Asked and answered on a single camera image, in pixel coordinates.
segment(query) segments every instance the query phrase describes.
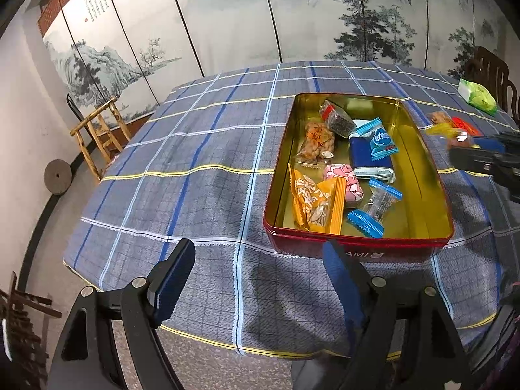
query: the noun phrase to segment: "pink wrapped candy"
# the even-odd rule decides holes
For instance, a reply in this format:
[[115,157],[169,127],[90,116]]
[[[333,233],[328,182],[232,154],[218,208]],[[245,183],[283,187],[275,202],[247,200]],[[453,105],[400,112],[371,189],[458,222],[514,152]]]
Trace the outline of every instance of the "pink wrapped candy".
[[347,179],[347,189],[345,192],[345,203],[347,207],[355,207],[361,202],[363,199],[363,190],[352,167],[348,164],[329,164],[323,171],[323,179],[327,180],[331,177],[344,177]]

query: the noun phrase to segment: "floor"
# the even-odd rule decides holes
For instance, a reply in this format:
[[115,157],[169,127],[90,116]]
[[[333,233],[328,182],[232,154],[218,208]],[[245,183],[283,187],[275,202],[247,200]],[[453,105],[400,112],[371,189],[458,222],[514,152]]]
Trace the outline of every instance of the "floor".
[[[93,152],[94,161],[102,163],[101,155]],[[83,163],[67,193],[62,196],[45,228],[29,275],[27,291],[50,295],[53,307],[63,313],[61,319],[43,321],[34,316],[36,332],[42,330],[49,354],[54,355],[58,338],[69,311],[80,290],[81,278],[65,267],[62,254],[96,183]],[[186,389],[291,389],[290,362],[269,357],[240,356],[228,349],[180,337],[160,329],[161,343],[180,381]],[[120,322],[114,323],[114,335],[121,367],[129,390],[141,389],[128,351]]]

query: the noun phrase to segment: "plaid tablecloth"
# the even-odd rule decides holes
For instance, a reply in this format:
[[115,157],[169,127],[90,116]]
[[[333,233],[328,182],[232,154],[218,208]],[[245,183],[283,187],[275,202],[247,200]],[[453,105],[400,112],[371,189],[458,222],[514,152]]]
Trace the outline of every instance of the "plaid tablecloth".
[[[193,271],[164,327],[240,353],[288,358],[348,353],[342,307],[320,259],[274,252],[264,204],[293,98],[345,92],[402,98],[421,129],[443,110],[485,135],[517,129],[467,105],[452,78],[411,67],[300,62],[196,80],[173,90],[108,169],[64,262],[103,290],[145,276],[180,238]],[[403,285],[436,285],[465,345],[496,312],[503,278],[520,279],[520,206],[490,177],[453,169],[423,135],[452,205],[455,234],[426,262],[366,264]],[[398,333],[392,351],[399,349]]]

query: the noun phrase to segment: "metal screw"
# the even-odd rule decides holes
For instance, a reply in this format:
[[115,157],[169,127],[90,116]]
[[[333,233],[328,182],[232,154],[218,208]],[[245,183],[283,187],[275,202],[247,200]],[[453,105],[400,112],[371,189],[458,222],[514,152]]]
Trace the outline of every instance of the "metal screw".
[[382,277],[374,277],[372,284],[377,288],[384,288],[384,286],[386,286],[386,280]]
[[136,289],[142,288],[146,284],[146,279],[144,277],[138,277],[132,280],[132,286]]
[[91,288],[90,286],[87,286],[86,288],[82,288],[81,289],[81,295],[83,297],[87,297],[87,296],[90,296],[92,295],[92,292],[94,291],[93,288]]
[[431,286],[427,286],[424,288],[424,292],[428,295],[428,296],[435,296],[437,294],[437,291],[431,287]]

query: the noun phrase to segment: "yellow snack wrapper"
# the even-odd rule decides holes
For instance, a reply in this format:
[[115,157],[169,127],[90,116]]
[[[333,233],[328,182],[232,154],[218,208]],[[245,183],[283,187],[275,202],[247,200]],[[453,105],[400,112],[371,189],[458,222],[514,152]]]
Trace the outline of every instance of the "yellow snack wrapper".
[[338,198],[335,198],[335,189],[338,179],[345,181],[344,178],[333,177],[316,184],[291,166],[289,174],[295,222],[308,231],[339,234],[346,182],[343,183],[343,192]]

